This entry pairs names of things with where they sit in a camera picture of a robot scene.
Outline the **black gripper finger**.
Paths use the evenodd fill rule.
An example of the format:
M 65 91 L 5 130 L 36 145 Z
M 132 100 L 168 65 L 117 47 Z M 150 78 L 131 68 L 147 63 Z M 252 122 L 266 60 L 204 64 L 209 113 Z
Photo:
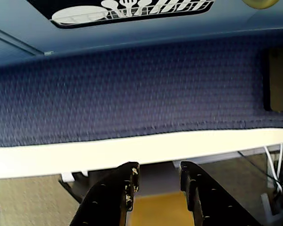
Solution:
M 180 172 L 180 189 L 196 226 L 261 225 L 199 165 L 182 161 Z
M 124 226 L 139 190 L 140 166 L 126 162 L 93 185 L 77 209 L 71 226 Z

